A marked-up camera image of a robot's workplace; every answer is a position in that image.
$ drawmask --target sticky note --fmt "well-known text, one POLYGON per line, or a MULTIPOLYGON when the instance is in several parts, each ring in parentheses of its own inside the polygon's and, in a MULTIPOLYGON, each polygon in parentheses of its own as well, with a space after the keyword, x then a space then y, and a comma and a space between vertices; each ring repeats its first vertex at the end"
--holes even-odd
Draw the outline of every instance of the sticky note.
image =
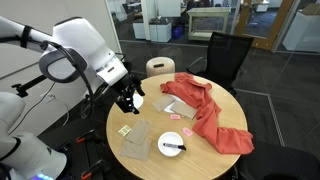
POLYGON ((171 119, 174 119, 174 120, 178 120, 178 119, 181 118, 181 116, 180 116, 179 114, 171 114, 171 115, 170 115, 170 118, 171 118, 171 119))
POLYGON ((121 134, 121 136, 125 137, 130 131, 131 131, 131 128, 125 125, 118 132, 121 134))
POLYGON ((189 137, 193 134, 193 132, 192 132, 189 128, 187 128, 187 127, 184 127, 184 128, 182 129, 182 131, 183 131, 184 134, 186 134, 186 135, 189 136, 189 137))

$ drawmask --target desk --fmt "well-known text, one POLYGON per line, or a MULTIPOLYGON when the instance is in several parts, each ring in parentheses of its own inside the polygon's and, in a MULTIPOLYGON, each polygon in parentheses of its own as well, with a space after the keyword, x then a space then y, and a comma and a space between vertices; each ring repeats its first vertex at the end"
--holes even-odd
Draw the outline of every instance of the desk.
POLYGON ((200 40, 209 41, 213 31, 226 33, 228 16, 231 12, 230 7, 211 7, 211 8, 193 8, 187 13, 189 14, 189 39, 190 40, 200 40), (197 29, 195 25, 195 20, 197 18, 207 18, 207 17, 221 17, 223 21, 222 29, 197 29))
MULTIPOLYGON (((158 113, 152 102, 164 96, 160 84, 173 81, 173 74, 153 76, 142 81, 142 89, 146 93, 144 103, 139 108, 140 114, 124 114, 117 105, 113 105, 107 120, 107 138, 111 150, 119 162, 134 175, 142 179, 213 179, 224 174, 240 155, 222 155, 218 153, 204 138, 197 134, 187 137, 182 132, 183 127, 192 129, 196 120, 182 118, 171 120, 166 112, 158 113), (124 125, 133 127, 138 119, 151 122, 147 139, 152 140, 147 161, 132 159, 119 155, 124 138, 118 133, 124 125), (168 158, 158 149, 158 139, 161 134, 173 131, 180 134, 187 151, 177 157, 168 158)), ((210 82, 201 77, 195 80, 200 83, 210 82)), ((245 115, 234 97, 219 85, 212 83, 211 96, 222 108, 218 123, 223 127, 234 127, 247 130, 245 115)))

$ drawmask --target cable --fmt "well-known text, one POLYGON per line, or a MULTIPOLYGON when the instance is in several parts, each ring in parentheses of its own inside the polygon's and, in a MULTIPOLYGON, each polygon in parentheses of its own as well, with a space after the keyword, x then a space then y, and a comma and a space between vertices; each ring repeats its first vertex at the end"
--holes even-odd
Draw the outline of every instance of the cable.
MULTIPOLYGON (((95 92, 94 96, 97 95, 96 98, 94 98, 94 102, 96 102, 98 99, 101 98, 102 95, 105 94, 106 91, 108 91, 110 87, 105 84, 105 85, 101 85, 95 92)), ((81 112, 85 112, 87 111, 89 108, 89 105, 85 106, 85 101, 81 104, 81 112)))
POLYGON ((39 102, 37 102, 35 105, 33 105, 27 112, 26 114, 23 116, 23 118, 21 119, 21 121, 19 122, 19 124, 9 133, 9 135, 11 135, 13 133, 13 131, 15 131, 20 125, 21 123, 24 121, 24 119, 26 118, 26 116, 30 113, 30 111, 35 108, 38 104, 41 103, 41 101, 47 96, 47 94, 51 91, 51 89, 53 88, 53 86, 56 84, 56 82, 52 83, 51 87, 49 88, 49 90, 42 96, 42 98, 40 99, 39 102))
POLYGON ((58 99, 56 96, 54 96, 54 99, 56 99, 57 101, 61 102, 64 106, 66 106, 67 108, 67 119, 65 120, 65 122, 62 124, 62 126, 65 126, 67 124, 67 122, 69 121, 69 108, 68 105, 64 102, 62 102, 60 99, 58 99))
POLYGON ((124 60, 124 58, 127 57, 127 55, 125 55, 125 54, 123 54, 123 53, 114 53, 114 54, 116 54, 116 55, 121 55, 121 56, 122 56, 122 58, 120 59, 120 61, 124 60))
POLYGON ((71 63, 71 65, 78 71, 78 73, 80 74, 82 80, 85 82, 86 84, 86 87, 89 91, 89 96, 86 96, 86 98, 83 100, 83 104, 86 103, 88 101, 88 99, 90 100, 90 105, 87 106, 86 109, 82 109, 81 110, 81 117, 82 119, 86 119, 86 118, 89 118, 93 115, 93 110, 94 110, 94 96, 93 96, 93 91, 92 91, 92 88, 90 86, 90 83, 87 79, 87 77, 85 76, 85 74, 79 69, 78 67, 78 64, 77 62, 73 59, 73 57, 70 55, 70 53, 63 47, 61 46, 60 44, 57 44, 55 42, 51 42, 51 41, 44 41, 44 44, 42 45, 51 45, 53 46, 54 48, 56 48, 57 50, 59 50, 67 59, 68 61, 71 63))

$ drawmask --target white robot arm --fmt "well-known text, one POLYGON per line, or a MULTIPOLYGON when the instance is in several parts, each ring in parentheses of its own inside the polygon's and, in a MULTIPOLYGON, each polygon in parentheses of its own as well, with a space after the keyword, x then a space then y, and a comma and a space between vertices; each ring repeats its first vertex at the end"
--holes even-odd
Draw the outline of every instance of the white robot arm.
MULTIPOLYGON (((62 21, 54 26, 50 36, 0 16, 0 43, 43 52, 39 68, 52 81, 69 83, 81 77, 92 107, 92 79, 88 80, 87 75, 118 92, 117 104, 123 112, 139 113, 132 96, 135 90, 144 95, 140 80, 128 73, 87 20, 76 17, 62 21)), ((18 95, 22 97, 26 93, 19 91, 18 95)), ((47 147, 30 133, 8 135, 24 109, 24 101, 19 96, 0 92, 0 163, 12 167, 23 179, 55 179, 66 164, 64 154, 47 147)))

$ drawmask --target wall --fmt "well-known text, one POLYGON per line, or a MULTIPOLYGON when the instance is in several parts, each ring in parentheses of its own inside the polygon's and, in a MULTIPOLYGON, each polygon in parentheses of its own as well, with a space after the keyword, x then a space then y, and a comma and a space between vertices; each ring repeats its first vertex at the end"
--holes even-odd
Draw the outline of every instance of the wall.
MULTIPOLYGON (((73 16, 84 17, 98 30, 113 51, 121 52, 111 14, 104 0, 0 0, 0 16, 28 24, 48 34, 52 33, 54 24, 61 20, 73 16)), ((0 72, 5 72, 0 74, 0 91, 16 93, 11 88, 12 84, 25 84, 41 75, 38 65, 32 65, 40 55, 15 46, 0 45, 0 72), (30 64, 30 67, 10 74, 30 64)), ((48 91, 51 85, 50 80, 45 80, 28 91, 22 115, 40 100, 40 95, 48 91)), ((69 84, 56 83, 52 92, 71 109, 82 100, 85 90, 84 83, 78 79, 69 84)), ((57 100, 48 104, 42 102, 29 113, 16 132, 28 131, 38 135, 65 113, 66 107, 57 100)))

